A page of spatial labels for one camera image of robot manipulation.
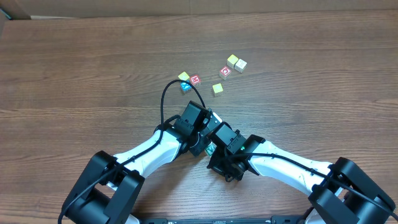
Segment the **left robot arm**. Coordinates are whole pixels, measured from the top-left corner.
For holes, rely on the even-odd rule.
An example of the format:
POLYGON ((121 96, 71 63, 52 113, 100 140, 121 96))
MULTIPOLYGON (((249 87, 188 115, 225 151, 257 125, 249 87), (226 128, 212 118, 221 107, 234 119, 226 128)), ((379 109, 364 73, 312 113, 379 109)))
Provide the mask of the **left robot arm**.
POLYGON ((164 121, 150 139, 130 151, 113 156, 97 152, 65 199, 60 218, 74 223, 139 223, 131 211, 145 179, 181 154, 198 156, 222 122, 211 109, 193 101, 171 121, 174 124, 164 121))

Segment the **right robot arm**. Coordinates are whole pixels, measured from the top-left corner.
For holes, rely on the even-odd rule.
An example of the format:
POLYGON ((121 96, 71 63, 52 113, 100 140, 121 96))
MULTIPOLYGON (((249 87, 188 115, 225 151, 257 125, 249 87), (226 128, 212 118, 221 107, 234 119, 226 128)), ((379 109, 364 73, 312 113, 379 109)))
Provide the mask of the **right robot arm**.
POLYGON ((216 145, 208 168, 226 181, 246 171, 277 179, 307 195, 312 210, 305 223, 385 223, 396 205, 356 163, 340 157, 318 162, 279 149, 256 135, 243 137, 221 123, 209 138, 216 145))

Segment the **green block letter V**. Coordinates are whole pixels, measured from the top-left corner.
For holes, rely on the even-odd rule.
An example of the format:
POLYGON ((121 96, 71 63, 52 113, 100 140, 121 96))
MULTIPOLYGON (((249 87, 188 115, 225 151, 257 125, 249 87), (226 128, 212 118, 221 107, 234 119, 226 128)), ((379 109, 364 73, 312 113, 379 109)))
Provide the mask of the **green block letter V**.
POLYGON ((212 154, 216 151, 216 145, 214 143, 209 143, 207 147, 205 148, 205 153, 207 156, 212 156, 212 154))

